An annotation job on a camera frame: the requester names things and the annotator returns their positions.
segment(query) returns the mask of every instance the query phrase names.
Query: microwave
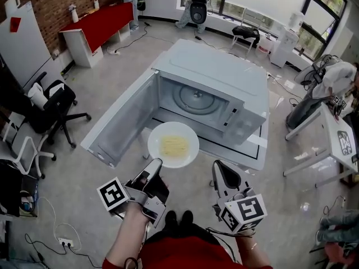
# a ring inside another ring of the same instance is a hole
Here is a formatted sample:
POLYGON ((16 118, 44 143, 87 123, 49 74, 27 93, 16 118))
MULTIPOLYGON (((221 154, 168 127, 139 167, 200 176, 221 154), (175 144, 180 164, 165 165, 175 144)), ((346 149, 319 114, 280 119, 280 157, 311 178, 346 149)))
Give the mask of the microwave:
POLYGON ((268 117, 266 71, 206 45, 180 39, 104 113, 81 146, 115 167, 155 120, 182 122, 236 149, 268 117))

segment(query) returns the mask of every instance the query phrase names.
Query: open microwave door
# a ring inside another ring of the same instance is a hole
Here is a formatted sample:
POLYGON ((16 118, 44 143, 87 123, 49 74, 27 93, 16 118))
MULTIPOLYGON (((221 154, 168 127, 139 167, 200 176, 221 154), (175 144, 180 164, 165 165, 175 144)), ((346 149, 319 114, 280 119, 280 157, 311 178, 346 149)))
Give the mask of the open microwave door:
POLYGON ((111 167, 159 109, 158 71, 144 72, 99 119, 81 146, 111 167))

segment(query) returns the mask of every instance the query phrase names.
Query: noodles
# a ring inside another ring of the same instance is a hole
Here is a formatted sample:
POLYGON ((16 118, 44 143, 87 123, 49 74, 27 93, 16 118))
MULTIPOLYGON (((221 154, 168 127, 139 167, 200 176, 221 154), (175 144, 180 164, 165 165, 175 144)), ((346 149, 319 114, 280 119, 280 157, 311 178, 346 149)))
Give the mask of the noodles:
POLYGON ((169 157, 184 157, 188 151, 188 141, 179 136, 164 136, 161 139, 160 153, 169 157))

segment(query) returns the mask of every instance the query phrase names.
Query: person's jeans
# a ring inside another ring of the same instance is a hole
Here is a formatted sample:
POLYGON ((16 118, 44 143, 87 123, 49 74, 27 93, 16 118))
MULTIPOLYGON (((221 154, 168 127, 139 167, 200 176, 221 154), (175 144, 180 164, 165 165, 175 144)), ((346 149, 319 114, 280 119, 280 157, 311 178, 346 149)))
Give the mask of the person's jeans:
POLYGON ((139 13, 137 11, 137 0, 132 1, 132 10, 134 12, 134 19, 130 22, 130 29, 134 29, 139 26, 139 13))
MULTIPOLYGON (((180 28, 180 29, 184 28, 187 25, 187 23, 189 23, 189 22, 195 24, 193 22, 192 18, 191 18, 191 10, 190 10, 191 4, 192 3, 190 3, 190 2, 186 3, 186 9, 183 12, 183 15, 182 15, 181 19, 178 22, 176 22, 176 26, 178 28, 180 28)), ((198 33, 201 34, 206 29, 206 26, 204 25, 204 23, 203 24, 197 24, 197 28, 198 28, 198 33)))
POLYGON ((312 92, 316 84, 314 84, 303 100, 297 104, 294 110, 287 116, 287 126, 290 129, 295 129, 302 122, 304 122, 309 116, 311 116, 321 103, 326 103, 330 98, 314 99, 312 92))
POLYGON ((318 241, 359 243, 359 210, 347 210, 344 214, 323 218, 318 232, 318 241), (330 230, 329 226, 340 226, 330 230))

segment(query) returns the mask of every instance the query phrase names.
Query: white chair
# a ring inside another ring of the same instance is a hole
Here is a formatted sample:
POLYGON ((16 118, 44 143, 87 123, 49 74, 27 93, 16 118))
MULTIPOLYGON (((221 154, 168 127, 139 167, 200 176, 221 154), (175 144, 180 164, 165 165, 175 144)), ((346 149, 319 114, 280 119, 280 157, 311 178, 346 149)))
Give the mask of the white chair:
MULTIPOLYGON (((254 12, 254 11, 251 11, 251 10, 248 10, 247 8, 245 8, 243 10, 243 14, 242 14, 242 18, 241 18, 241 26, 243 26, 244 21, 249 21, 252 24, 254 24, 254 28, 258 30, 259 27, 261 26, 261 24, 263 23, 263 19, 264 19, 264 16, 262 14, 259 14, 257 12, 254 12)), ((231 49, 233 48, 234 44, 237 42, 239 37, 241 37, 242 39, 244 39, 246 41, 249 41, 251 43, 249 48, 247 48, 244 45, 239 45, 239 46, 241 46, 241 47, 248 50, 247 53, 246 53, 246 58, 247 58, 249 52, 251 51, 251 49, 253 47, 253 43, 256 40, 256 38, 253 38, 253 37, 244 38, 243 36, 240 36, 240 35, 234 35, 232 45, 231 45, 231 49)))
POLYGON ((17 130, 15 138, 11 143, 11 148, 9 148, 6 143, 6 138, 12 124, 14 124, 14 122, 10 121, 3 140, 0 142, 0 160, 10 161, 23 175, 29 174, 35 160, 37 174, 44 179, 45 175, 41 173, 39 166, 40 156, 49 157, 53 161, 56 161, 55 154, 41 151, 42 145, 48 135, 42 136, 36 133, 28 123, 23 123, 17 130))

